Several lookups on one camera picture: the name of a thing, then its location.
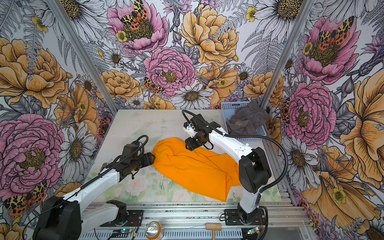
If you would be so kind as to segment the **orange drawstring shorts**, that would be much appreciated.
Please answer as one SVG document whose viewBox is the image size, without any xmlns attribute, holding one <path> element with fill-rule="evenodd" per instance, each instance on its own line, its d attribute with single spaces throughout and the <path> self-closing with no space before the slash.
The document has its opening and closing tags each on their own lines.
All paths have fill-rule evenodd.
<svg viewBox="0 0 384 240">
<path fill-rule="evenodd" d="M 190 192 L 225 202 L 231 187 L 241 185 L 239 166 L 228 154 L 202 148 L 189 151 L 177 138 L 159 141 L 152 154 L 153 166 Z"/>
</svg>

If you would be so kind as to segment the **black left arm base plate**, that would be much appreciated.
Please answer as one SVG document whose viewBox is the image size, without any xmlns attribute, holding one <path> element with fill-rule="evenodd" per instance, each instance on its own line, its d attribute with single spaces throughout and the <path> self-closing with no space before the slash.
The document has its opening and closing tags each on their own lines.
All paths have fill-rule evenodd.
<svg viewBox="0 0 384 240">
<path fill-rule="evenodd" d="M 101 227 L 140 227 L 143 221 L 143 210 L 127 210 L 125 220 L 114 220 L 101 225 Z"/>
</svg>

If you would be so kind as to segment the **orange rimmed tape roll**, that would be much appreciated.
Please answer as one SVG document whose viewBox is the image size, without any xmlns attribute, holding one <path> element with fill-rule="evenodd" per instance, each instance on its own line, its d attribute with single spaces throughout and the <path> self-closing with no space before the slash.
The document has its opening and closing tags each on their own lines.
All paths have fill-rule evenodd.
<svg viewBox="0 0 384 240">
<path fill-rule="evenodd" d="M 145 228 L 145 237 L 148 240 L 161 240 L 164 237 L 165 229 L 157 221 L 149 222 Z"/>
</svg>

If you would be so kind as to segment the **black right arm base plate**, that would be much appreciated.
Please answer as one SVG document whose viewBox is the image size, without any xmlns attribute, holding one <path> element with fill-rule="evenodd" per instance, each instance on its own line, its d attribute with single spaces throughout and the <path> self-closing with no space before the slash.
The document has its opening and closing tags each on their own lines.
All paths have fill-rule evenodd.
<svg viewBox="0 0 384 240">
<path fill-rule="evenodd" d="M 242 209 L 225 209 L 224 217 L 227 226 L 265 226 L 268 221 L 268 211 L 260 206 L 250 214 Z"/>
</svg>

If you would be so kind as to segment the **aluminium frame corner post right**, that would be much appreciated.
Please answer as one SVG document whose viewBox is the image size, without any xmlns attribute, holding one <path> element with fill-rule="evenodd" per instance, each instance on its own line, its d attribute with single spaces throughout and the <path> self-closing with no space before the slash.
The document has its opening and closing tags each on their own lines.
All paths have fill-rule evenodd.
<svg viewBox="0 0 384 240">
<path fill-rule="evenodd" d="M 297 16 L 297 19 L 293 25 L 293 29 L 290 32 L 287 42 L 283 48 L 283 51 L 280 55 L 280 58 L 277 62 L 277 65 L 273 71 L 273 75 L 271 77 L 271 81 L 266 88 L 266 92 L 264 96 L 262 97 L 261 103 L 259 106 L 262 109 L 265 109 L 267 106 L 267 103 L 269 102 L 270 98 L 272 97 L 273 91 L 275 87 L 278 85 L 279 78 L 281 76 L 281 73 L 283 71 L 283 68 L 290 56 L 290 52 L 293 49 L 295 43 L 297 42 L 297 39 L 299 37 L 299 34 L 301 33 L 302 29 L 305 27 L 306 21 L 310 15 L 310 12 L 315 4 L 315 1 L 313 0 L 307 0 L 303 1 L 302 7 L 299 11 L 299 14 Z"/>
</svg>

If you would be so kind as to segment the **light blue perforated laundry basket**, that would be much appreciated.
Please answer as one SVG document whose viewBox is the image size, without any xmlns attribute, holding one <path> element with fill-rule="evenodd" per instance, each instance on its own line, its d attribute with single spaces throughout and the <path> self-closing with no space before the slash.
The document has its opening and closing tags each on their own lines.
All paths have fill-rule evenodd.
<svg viewBox="0 0 384 240">
<path fill-rule="evenodd" d="M 258 102 L 223 102 L 221 110 L 225 121 L 225 130 L 240 142 L 258 141 L 254 136 L 267 136 L 265 125 L 268 113 L 261 109 Z"/>
</svg>

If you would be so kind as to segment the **aluminium frame corner post left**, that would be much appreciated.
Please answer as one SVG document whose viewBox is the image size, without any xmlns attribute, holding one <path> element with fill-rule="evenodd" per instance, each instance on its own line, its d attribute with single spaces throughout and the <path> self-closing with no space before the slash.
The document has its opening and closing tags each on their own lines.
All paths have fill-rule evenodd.
<svg viewBox="0 0 384 240">
<path fill-rule="evenodd" d="M 59 25 L 62 27 L 62 30 L 65 32 L 66 36 L 71 42 L 72 46 L 76 50 L 80 59 L 82 60 L 82 63 L 85 65 L 85 68 L 88 74 L 94 80 L 98 90 L 102 94 L 102 97 L 104 98 L 106 104 L 110 108 L 112 114 L 115 116 L 119 108 L 117 107 L 113 98 L 108 92 L 97 68 L 95 67 L 94 63 L 91 60 L 90 55 L 88 54 L 86 48 L 84 47 L 81 38 L 78 36 L 77 31 L 75 30 L 75 27 L 73 26 L 72 22 L 69 20 L 63 6 L 61 5 L 61 2 L 48 1 L 47 4 L 50 10 L 53 12 L 54 16 L 56 17 Z"/>
</svg>

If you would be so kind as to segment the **grey crumpled garment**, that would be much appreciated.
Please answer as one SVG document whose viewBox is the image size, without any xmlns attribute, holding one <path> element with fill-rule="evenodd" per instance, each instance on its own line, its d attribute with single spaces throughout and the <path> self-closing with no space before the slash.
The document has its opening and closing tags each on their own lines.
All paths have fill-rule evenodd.
<svg viewBox="0 0 384 240">
<path fill-rule="evenodd" d="M 231 136 L 255 136 L 269 119 L 268 113 L 261 109 L 257 102 L 236 109 L 235 114 L 227 121 L 228 132 Z"/>
</svg>

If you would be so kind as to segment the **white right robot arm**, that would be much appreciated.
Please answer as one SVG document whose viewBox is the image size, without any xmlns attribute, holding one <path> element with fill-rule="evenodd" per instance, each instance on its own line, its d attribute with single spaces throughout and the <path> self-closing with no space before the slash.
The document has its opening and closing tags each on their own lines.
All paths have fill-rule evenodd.
<svg viewBox="0 0 384 240">
<path fill-rule="evenodd" d="M 187 150 L 194 151 L 210 143 L 213 147 L 221 148 L 236 162 L 239 181 L 245 189 L 238 204 L 238 215 L 243 224 L 249 225 L 260 213 L 261 188 L 272 177 L 263 145 L 255 148 L 245 145 L 228 135 L 218 123 L 208 123 L 201 114 L 183 110 L 182 115 L 186 119 L 184 130 L 190 136 L 185 140 Z"/>
</svg>

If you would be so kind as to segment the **aluminium frame corner post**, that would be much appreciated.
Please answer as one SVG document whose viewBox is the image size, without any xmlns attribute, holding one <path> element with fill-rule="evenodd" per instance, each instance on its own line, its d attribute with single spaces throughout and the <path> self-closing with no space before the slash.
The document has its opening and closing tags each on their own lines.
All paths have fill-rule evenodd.
<svg viewBox="0 0 384 240">
<path fill-rule="evenodd" d="M 278 85 L 279 78 L 281 76 L 281 73 L 283 71 L 283 68 L 290 56 L 290 52 L 293 49 L 295 43 L 297 42 L 297 39 L 299 37 L 299 34 L 301 33 L 302 29 L 305 27 L 306 21 L 310 15 L 310 12 L 315 4 L 315 1 L 313 0 L 307 0 L 303 1 L 302 7 L 299 11 L 299 14 L 297 16 L 297 19 L 293 25 L 293 29 L 290 32 L 287 42 L 283 48 L 283 51 L 280 55 L 280 58 L 277 62 L 277 65 L 273 71 L 273 75 L 271 77 L 271 81 L 266 88 L 266 92 L 264 96 L 262 97 L 261 103 L 259 106 L 262 109 L 265 109 L 267 106 L 267 103 L 269 102 L 270 98 L 272 97 L 273 91 L 275 87 Z"/>
<path fill-rule="evenodd" d="M 88 74 L 94 80 L 98 90 L 102 94 L 102 97 L 104 98 L 106 104 L 110 108 L 112 114 L 115 116 L 119 108 L 117 107 L 113 98 L 108 92 L 97 68 L 95 67 L 94 63 L 91 60 L 90 55 L 88 54 L 86 48 L 84 47 L 81 38 L 78 36 L 77 31 L 75 30 L 75 27 L 73 26 L 72 22 L 69 20 L 63 6 L 61 5 L 61 2 L 48 1 L 47 4 L 50 10 L 53 12 L 54 16 L 56 17 L 59 25 L 62 27 L 62 30 L 65 32 L 66 36 L 71 42 L 72 46 L 76 50 L 80 59 L 82 60 L 82 63 L 85 65 L 85 68 Z"/>
</svg>

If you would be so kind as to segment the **small wooden mallet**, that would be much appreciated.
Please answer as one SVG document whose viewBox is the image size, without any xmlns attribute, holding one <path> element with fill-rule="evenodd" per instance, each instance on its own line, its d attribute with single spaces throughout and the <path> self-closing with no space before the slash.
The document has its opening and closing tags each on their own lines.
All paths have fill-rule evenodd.
<svg viewBox="0 0 384 240">
<path fill-rule="evenodd" d="M 206 223 L 206 230 L 212 232 L 212 240 L 216 239 L 216 232 L 220 232 L 222 230 L 222 224 L 220 223 Z"/>
</svg>

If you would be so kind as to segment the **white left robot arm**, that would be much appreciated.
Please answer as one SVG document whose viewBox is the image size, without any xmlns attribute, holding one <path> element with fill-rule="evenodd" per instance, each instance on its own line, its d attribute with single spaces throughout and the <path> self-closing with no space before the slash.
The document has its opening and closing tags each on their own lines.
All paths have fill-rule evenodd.
<svg viewBox="0 0 384 240">
<path fill-rule="evenodd" d="M 110 200 L 98 208 L 87 207 L 127 176 L 133 177 L 140 169 L 154 164 L 156 157 L 142 149 L 138 144 L 126 145 L 127 155 L 107 164 L 95 178 L 62 197 L 49 198 L 39 215 L 33 239 L 77 240 L 106 223 L 125 225 L 129 215 L 123 202 Z"/>
</svg>

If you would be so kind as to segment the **aluminium front rail frame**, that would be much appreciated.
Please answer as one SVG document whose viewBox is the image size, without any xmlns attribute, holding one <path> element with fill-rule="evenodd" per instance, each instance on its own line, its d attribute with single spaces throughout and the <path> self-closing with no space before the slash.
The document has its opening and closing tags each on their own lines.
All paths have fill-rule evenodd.
<svg viewBox="0 0 384 240">
<path fill-rule="evenodd" d="M 93 203 L 87 210 L 98 208 Z M 127 210 L 143 210 L 140 227 L 97 227 L 78 240 L 144 240 L 149 222 L 157 221 L 165 229 L 164 240 L 210 240 L 212 232 L 206 223 L 220 223 L 222 230 L 216 232 L 217 240 L 314 240 L 309 217 L 303 207 L 286 203 L 263 203 L 268 211 L 265 226 L 227 226 L 224 210 L 238 209 L 236 203 L 129 203 Z"/>
</svg>

